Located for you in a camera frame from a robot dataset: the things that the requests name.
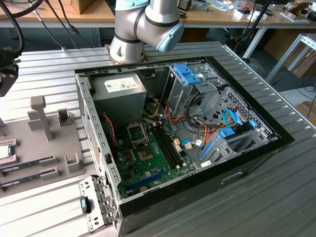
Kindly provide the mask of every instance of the motherboard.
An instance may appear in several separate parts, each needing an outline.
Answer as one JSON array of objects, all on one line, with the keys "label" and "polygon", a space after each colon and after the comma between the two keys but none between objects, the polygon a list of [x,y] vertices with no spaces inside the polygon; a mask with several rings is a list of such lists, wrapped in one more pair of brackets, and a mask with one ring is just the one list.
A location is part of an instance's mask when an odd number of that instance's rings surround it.
[{"label": "motherboard", "polygon": [[122,130],[118,135],[117,167],[122,182],[118,186],[121,198],[144,192],[162,183],[186,175],[196,168],[168,123],[155,126],[142,125],[142,131]]}]

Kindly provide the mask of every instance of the gray mount bracket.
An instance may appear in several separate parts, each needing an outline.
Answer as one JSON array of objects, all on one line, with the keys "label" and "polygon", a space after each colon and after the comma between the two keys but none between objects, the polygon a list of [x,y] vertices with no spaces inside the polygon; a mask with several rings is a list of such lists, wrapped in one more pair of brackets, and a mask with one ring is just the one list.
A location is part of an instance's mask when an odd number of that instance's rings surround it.
[{"label": "gray mount bracket", "polygon": [[[43,113],[45,107],[43,97],[36,100],[32,97],[31,106],[37,111],[28,113],[29,121],[9,122],[1,128],[5,137],[0,137],[0,146],[10,144],[13,149],[10,159],[0,159],[0,170],[4,170],[0,172],[0,188],[3,191],[0,191],[0,197],[58,182],[85,172],[74,115],[67,109],[62,109],[57,112],[58,115],[41,116],[40,113]],[[49,132],[54,138],[49,142],[47,142],[48,132],[43,132],[45,124],[49,126]]]},{"label": "gray mount bracket", "polygon": [[119,217],[119,211],[109,185],[104,177],[89,176],[79,183],[81,195],[88,197],[91,213],[86,216],[90,232],[112,224]]},{"label": "gray mount bracket", "polygon": [[76,172],[80,170],[81,167],[81,161],[76,153],[76,161],[71,162],[67,159],[67,156],[65,155],[65,166],[68,173]]},{"label": "gray mount bracket", "polygon": [[[16,139],[0,141],[0,146],[6,146],[6,145],[11,145],[12,147],[17,147]],[[2,166],[2,165],[13,164],[13,163],[17,163],[18,161],[19,161],[19,158],[17,157],[17,155],[12,154],[8,158],[0,159],[0,165]]]},{"label": "gray mount bracket", "polygon": [[47,141],[53,140],[53,136],[52,136],[52,133],[50,131],[48,120],[47,120],[46,114],[44,112],[44,108],[46,107],[46,102],[45,102],[44,96],[41,95],[41,96],[31,97],[30,98],[30,107],[31,107],[31,109],[37,111],[41,125],[44,129]]},{"label": "gray mount bracket", "polygon": [[59,126],[66,126],[71,123],[71,118],[68,109],[57,110]]},{"label": "gray mount bracket", "polygon": [[0,118],[0,137],[5,137],[5,134],[1,130],[2,127],[5,127],[5,124],[2,121],[2,119]]}]

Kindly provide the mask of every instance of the yellow wire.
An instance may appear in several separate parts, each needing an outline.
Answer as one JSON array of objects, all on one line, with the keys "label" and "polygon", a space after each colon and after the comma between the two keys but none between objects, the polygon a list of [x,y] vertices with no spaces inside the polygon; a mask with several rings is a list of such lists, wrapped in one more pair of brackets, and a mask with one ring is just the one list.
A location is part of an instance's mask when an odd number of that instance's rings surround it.
[{"label": "yellow wire", "polygon": [[159,107],[160,107],[160,104],[158,104],[158,106],[157,106],[157,109],[156,109],[155,113],[154,113],[153,115],[149,115],[148,117],[150,117],[150,118],[154,118],[154,117],[156,117],[156,115],[158,114]]}]

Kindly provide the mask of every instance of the green circuit board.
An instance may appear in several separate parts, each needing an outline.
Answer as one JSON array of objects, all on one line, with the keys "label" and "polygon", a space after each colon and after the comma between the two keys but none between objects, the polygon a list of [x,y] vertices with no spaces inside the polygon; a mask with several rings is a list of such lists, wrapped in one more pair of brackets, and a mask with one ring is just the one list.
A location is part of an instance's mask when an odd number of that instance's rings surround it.
[{"label": "green circuit board", "polygon": [[[162,128],[176,152],[173,144],[176,135],[171,126],[166,123]],[[182,165],[177,168],[170,167],[152,129],[150,126],[146,127],[149,143],[137,147],[132,147],[127,131],[121,131],[122,143],[117,146],[116,161],[122,179],[118,186],[121,198],[130,197],[195,170],[191,159],[184,151],[176,152]]]}]

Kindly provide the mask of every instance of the cable connector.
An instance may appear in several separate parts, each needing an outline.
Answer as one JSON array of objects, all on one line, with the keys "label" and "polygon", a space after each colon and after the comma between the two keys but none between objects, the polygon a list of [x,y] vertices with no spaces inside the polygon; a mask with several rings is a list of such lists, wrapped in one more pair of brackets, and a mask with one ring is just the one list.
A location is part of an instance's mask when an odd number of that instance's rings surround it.
[{"label": "cable connector", "polygon": [[157,98],[153,98],[153,101],[155,101],[156,104],[159,104],[159,100]]},{"label": "cable connector", "polygon": [[75,35],[79,34],[79,31],[77,30],[76,27],[74,27],[73,25],[69,25],[69,26],[70,26],[71,31],[72,31]]}]

